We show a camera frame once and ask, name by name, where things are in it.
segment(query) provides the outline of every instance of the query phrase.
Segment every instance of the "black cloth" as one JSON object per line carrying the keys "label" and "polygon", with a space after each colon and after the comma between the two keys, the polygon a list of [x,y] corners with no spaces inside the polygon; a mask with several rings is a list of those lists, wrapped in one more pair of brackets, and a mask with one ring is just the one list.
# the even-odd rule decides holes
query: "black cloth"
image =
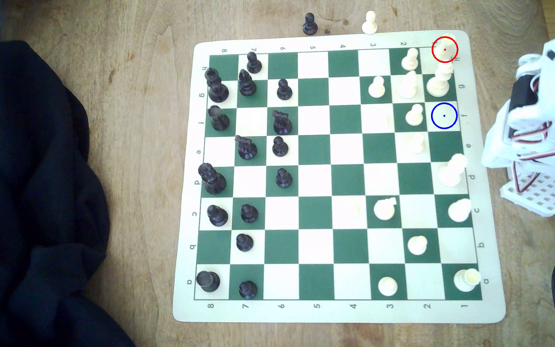
{"label": "black cloth", "polygon": [[81,294],[109,211],[77,98],[22,41],[0,42],[0,347],[134,346]]}

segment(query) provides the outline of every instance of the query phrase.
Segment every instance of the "wood grain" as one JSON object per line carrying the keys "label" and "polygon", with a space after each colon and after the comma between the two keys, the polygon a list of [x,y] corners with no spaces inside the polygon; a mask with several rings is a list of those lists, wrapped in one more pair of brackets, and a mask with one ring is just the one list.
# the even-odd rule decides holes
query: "wood grain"
{"label": "wood grain", "polygon": [[0,39],[25,40],[89,114],[90,165],[112,216],[108,258],[87,295],[139,346],[553,346],[555,217],[498,196],[490,170],[507,316],[490,325],[188,324],[172,316],[192,50],[202,41],[460,29],[470,35],[483,130],[511,93],[517,59],[548,40],[529,0],[8,0]]}

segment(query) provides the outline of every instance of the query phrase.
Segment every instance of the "black pawn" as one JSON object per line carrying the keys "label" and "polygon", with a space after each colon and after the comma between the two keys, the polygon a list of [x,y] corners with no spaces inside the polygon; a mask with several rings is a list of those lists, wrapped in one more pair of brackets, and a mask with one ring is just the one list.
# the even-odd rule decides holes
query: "black pawn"
{"label": "black pawn", "polygon": [[251,80],[250,73],[244,69],[241,69],[239,72],[239,92],[243,96],[250,96],[256,93],[256,83]]}
{"label": "black pawn", "polygon": [[277,170],[276,184],[282,188],[288,188],[292,185],[292,175],[283,167]]}
{"label": "black pawn", "polygon": [[213,166],[205,162],[198,167],[198,174],[203,180],[205,190],[210,194],[218,194],[226,188],[226,179]]}
{"label": "black pawn", "polygon": [[317,31],[318,31],[318,24],[314,23],[314,14],[311,12],[306,13],[305,23],[304,23],[304,34],[314,35]]}
{"label": "black pawn", "polygon": [[215,205],[211,205],[207,208],[207,215],[209,216],[209,221],[212,225],[216,227],[221,227],[228,222],[228,212],[223,208]]}
{"label": "black pawn", "polygon": [[210,67],[205,71],[205,79],[209,86],[209,99],[213,102],[223,102],[228,98],[228,88],[222,84],[218,70]]}
{"label": "black pawn", "polygon": [[288,100],[292,97],[292,88],[288,86],[288,81],[283,78],[277,81],[277,97]]}
{"label": "black pawn", "polygon": [[196,275],[196,283],[204,291],[211,293],[220,286],[220,276],[213,271],[201,271]]}
{"label": "black pawn", "polygon": [[246,223],[255,222],[258,219],[258,210],[248,204],[241,206],[241,219]]}
{"label": "black pawn", "polygon": [[283,157],[288,153],[288,145],[284,142],[282,137],[275,137],[273,139],[273,154],[278,157]]}
{"label": "black pawn", "polygon": [[258,74],[263,68],[263,64],[256,58],[256,53],[249,52],[247,54],[247,70],[250,74]]}
{"label": "black pawn", "polygon": [[228,116],[223,114],[222,109],[217,105],[209,107],[209,117],[211,117],[211,127],[218,131],[225,130],[231,122]]}
{"label": "black pawn", "polygon": [[254,245],[254,240],[252,240],[250,235],[239,234],[237,235],[237,248],[242,252],[249,251]]}
{"label": "black pawn", "polygon": [[243,299],[251,300],[258,294],[258,287],[252,281],[245,281],[239,285],[239,294]]}

